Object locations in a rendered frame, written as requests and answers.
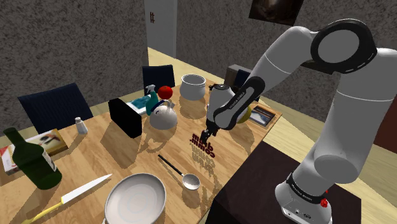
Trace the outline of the dark red letters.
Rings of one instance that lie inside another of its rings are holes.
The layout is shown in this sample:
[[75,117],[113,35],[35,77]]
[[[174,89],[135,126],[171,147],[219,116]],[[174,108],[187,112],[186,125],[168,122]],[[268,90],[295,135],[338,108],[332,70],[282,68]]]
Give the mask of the dark red letters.
[[196,134],[192,134],[192,138],[190,139],[190,145],[192,146],[193,149],[198,149],[206,154],[208,154],[210,157],[214,158],[215,154],[213,152],[214,148],[212,147],[210,142],[203,143],[199,136]]

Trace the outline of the yellow round object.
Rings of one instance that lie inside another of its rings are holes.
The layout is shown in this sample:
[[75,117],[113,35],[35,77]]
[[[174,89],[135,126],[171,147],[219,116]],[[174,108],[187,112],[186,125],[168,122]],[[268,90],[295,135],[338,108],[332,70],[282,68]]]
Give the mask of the yellow round object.
[[252,109],[248,106],[246,113],[244,114],[244,116],[240,118],[240,120],[237,123],[244,123],[246,120],[248,120],[249,117],[251,116],[251,111]]

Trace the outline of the white pot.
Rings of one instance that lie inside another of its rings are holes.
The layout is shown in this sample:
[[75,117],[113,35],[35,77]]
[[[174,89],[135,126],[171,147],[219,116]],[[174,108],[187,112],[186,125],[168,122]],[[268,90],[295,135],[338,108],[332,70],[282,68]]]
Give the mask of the white pot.
[[189,101],[197,101],[205,95],[206,79],[197,74],[186,74],[181,78],[180,94]]

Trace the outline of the white kettle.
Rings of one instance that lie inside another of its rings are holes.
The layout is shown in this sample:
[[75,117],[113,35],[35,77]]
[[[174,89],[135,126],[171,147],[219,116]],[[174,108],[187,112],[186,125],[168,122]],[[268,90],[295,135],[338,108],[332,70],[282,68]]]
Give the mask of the white kettle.
[[151,108],[150,124],[158,130],[167,130],[177,124],[177,114],[173,107],[175,104],[168,100],[161,100]]

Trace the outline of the dark framed picture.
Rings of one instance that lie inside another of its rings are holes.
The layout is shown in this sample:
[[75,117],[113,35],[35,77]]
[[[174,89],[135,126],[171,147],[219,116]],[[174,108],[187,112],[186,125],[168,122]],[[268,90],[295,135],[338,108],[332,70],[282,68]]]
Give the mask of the dark framed picture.
[[275,114],[273,112],[270,112],[261,106],[255,106],[251,111],[249,119],[266,127],[274,116]]

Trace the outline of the teal spray bottle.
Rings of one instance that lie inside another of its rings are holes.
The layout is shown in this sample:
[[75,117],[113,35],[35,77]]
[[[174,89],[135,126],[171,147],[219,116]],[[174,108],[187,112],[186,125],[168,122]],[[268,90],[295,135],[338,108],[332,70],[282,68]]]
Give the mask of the teal spray bottle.
[[151,109],[158,103],[158,96],[155,92],[155,85],[148,85],[147,87],[148,93],[150,94],[150,99],[146,103],[146,114],[150,116]]

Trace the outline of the dark robot stand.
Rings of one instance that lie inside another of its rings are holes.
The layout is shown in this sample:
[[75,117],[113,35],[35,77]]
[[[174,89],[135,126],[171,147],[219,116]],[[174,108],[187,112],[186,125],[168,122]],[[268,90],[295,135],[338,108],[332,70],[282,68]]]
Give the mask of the dark robot stand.
[[205,224],[361,224],[354,181],[368,151],[320,139],[302,162],[261,142],[217,194]]

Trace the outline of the black box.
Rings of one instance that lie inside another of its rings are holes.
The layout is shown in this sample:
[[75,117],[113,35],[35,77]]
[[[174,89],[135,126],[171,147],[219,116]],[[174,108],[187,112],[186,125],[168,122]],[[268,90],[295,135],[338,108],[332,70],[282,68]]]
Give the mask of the black box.
[[130,138],[136,138],[143,132],[142,117],[121,99],[108,102],[109,113],[114,121]]

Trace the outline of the white bowl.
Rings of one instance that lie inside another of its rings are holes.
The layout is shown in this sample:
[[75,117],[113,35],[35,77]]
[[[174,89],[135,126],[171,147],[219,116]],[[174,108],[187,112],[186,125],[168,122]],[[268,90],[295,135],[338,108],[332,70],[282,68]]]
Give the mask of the white bowl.
[[102,224],[154,224],[164,210],[166,197],[164,184],[156,176],[130,175],[108,195]]

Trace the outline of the grey door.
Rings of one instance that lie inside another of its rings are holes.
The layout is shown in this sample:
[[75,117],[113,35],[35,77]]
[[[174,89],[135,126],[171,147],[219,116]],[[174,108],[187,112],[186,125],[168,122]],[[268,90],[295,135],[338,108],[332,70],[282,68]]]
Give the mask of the grey door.
[[148,47],[176,57],[178,0],[144,0]]

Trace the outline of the wooden table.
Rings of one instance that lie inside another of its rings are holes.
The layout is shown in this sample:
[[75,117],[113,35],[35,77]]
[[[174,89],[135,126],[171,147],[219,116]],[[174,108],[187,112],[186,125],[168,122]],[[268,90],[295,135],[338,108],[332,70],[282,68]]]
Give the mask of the wooden table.
[[[88,133],[80,135],[75,126],[60,135],[68,149],[54,156],[62,181],[49,190],[40,190],[21,172],[8,176],[0,163],[0,224],[21,224],[26,219],[60,202],[61,196],[99,177],[112,174],[102,183],[60,206],[33,224],[100,224],[112,188],[135,173],[158,177],[166,189],[166,203],[156,224],[197,224],[209,210],[215,195],[269,132],[248,120],[232,130],[220,130],[209,142],[215,157],[193,149],[192,134],[200,136],[205,127],[207,98],[184,99],[174,87],[172,101],[177,125],[154,129],[143,117],[143,132],[130,138],[112,121],[109,113],[88,119]],[[188,190],[182,176],[168,166],[163,156],[183,174],[200,180],[197,190]]]

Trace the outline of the white salt shaker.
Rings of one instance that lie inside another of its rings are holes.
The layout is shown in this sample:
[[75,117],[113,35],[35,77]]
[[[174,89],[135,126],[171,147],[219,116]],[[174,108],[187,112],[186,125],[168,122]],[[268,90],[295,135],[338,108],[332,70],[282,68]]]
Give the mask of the white salt shaker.
[[76,117],[75,122],[76,122],[76,128],[77,128],[78,134],[87,134],[88,133],[88,129],[80,117]]

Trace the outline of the white and orange book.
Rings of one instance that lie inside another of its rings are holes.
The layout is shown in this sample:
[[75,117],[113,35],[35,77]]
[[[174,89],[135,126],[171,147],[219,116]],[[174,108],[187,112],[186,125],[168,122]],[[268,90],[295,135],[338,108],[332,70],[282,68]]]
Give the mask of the white and orange book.
[[[34,143],[42,146],[50,157],[53,155],[68,149],[67,144],[61,137],[57,129],[49,130],[42,134],[30,137],[26,139],[28,143]],[[19,168],[12,159],[15,146],[13,144],[5,146],[0,149],[1,159],[3,161],[3,167],[7,175],[11,175],[19,171]]]

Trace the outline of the dark green wine bottle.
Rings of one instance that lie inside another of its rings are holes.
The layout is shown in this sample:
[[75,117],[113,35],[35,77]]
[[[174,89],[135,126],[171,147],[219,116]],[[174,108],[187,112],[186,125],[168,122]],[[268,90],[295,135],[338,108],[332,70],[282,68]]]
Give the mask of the dark green wine bottle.
[[3,133],[15,147],[14,163],[40,190],[51,189],[61,182],[61,172],[42,146],[27,142],[14,127]]

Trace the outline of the black handled metal ladle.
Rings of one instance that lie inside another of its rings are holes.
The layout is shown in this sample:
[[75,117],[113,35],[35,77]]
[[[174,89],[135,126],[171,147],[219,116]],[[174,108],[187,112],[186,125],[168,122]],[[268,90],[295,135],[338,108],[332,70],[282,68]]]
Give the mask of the black handled metal ladle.
[[188,190],[197,190],[200,187],[200,180],[194,174],[183,174],[179,169],[173,166],[167,159],[163,156],[158,155],[158,157],[163,160],[168,166],[173,168],[179,175],[182,176],[182,184]]

